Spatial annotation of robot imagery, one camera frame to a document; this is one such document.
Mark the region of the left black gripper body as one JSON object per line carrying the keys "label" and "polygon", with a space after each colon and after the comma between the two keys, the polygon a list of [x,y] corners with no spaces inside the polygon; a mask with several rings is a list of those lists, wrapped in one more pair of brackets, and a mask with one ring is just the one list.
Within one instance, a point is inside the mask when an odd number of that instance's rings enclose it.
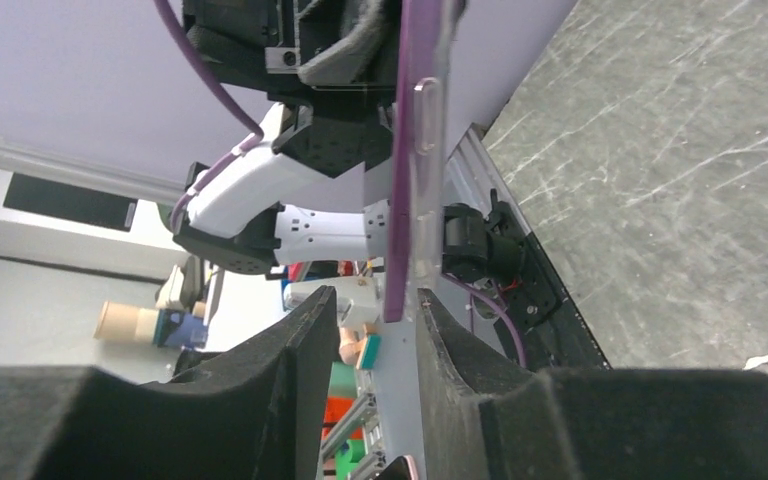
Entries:
{"label": "left black gripper body", "polygon": [[300,87],[267,71],[266,50],[295,45],[292,1],[184,1],[186,36],[217,79],[239,87]]}

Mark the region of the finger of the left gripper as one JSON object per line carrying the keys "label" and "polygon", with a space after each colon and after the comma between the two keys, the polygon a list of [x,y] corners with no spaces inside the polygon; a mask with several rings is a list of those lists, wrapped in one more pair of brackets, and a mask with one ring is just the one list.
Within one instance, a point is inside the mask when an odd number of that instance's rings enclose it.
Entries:
{"label": "finger of the left gripper", "polygon": [[297,13],[297,76],[311,87],[384,85],[376,63],[400,20],[399,1],[310,1]]}

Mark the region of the dark purple phone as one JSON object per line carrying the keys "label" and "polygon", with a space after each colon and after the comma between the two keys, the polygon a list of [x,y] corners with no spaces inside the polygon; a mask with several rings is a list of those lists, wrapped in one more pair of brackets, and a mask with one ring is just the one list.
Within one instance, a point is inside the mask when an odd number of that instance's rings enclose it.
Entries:
{"label": "dark purple phone", "polygon": [[398,71],[396,78],[396,105],[394,115],[394,144],[392,148],[392,189],[388,250],[385,258],[386,279],[382,319],[396,323],[402,319],[405,305],[405,289],[408,280],[410,257],[410,167],[413,149],[414,107],[411,88],[412,44],[415,37],[415,21],[419,19],[421,3],[402,3]]}

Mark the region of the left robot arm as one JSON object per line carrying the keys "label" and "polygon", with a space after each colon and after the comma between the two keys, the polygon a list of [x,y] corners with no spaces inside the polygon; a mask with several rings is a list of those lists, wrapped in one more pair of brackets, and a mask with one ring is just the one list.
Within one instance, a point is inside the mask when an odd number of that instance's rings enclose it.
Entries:
{"label": "left robot arm", "polygon": [[386,207],[316,212],[288,198],[392,154],[398,1],[186,1],[156,5],[208,88],[250,131],[194,165],[170,222],[188,252],[241,274],[361,259],[386,248]]}

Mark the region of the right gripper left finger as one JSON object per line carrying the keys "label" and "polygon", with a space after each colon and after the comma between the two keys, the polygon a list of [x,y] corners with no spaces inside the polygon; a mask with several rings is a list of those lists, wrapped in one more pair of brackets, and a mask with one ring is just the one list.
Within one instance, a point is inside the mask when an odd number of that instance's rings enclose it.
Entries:
{"label": "right gripper left finger", "polygon": [[0,479],[313,479],[337,294],[166,383],[0,367]]}

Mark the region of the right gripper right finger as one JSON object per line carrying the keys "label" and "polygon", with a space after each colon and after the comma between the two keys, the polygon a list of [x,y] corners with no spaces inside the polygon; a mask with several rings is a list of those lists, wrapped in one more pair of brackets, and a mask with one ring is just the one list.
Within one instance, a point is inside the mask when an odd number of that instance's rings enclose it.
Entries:
{"label": "right gripper right finger", "polygon": [[510,362],[417,294],[430,479],[768,479],[768,375]]}

